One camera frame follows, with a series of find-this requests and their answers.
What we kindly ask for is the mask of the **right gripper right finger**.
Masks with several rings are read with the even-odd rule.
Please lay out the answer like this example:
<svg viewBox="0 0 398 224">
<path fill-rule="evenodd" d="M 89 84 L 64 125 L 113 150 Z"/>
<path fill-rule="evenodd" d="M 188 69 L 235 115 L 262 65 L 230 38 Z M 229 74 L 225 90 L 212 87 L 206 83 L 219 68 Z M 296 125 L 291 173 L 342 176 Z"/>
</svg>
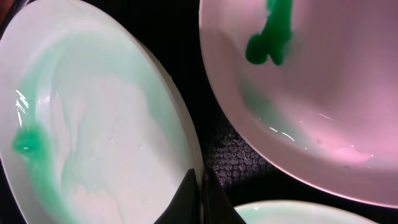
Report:
<svg viewBox="0 0 398 224">
<path fill-rule="evenodd" d="M 203 178 L 204 224 L 246 224 L 231 205 L 213 169 Z"/>
</svg>

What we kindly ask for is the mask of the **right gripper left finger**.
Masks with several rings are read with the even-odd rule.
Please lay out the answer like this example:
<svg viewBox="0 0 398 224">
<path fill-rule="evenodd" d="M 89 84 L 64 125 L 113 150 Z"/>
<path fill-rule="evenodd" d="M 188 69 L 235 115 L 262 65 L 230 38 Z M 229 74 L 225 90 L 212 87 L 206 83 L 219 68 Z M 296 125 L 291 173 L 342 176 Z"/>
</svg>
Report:
<svg viewBox="0 0 398 224">
<path fill-rule="evenodd" d="M 194 169 L 189 169 L 172 201 L 155 224 L 199 224 L 200 196 Z"/>
</svg>

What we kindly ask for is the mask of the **mint plate with green stain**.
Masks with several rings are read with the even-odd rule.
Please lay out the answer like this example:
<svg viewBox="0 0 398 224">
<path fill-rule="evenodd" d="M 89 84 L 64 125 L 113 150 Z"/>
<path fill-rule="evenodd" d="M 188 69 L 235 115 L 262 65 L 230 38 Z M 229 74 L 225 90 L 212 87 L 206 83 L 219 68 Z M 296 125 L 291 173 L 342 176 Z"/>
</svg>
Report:
<svg viewBox="0 0 398 224">
<path fill-rule="evenodd" d="M 172 78 L 84 1 L 16 1 L 1 26 L 1 163 L 27 223 L 155 223 L 203 161 Z"/>
</svg>

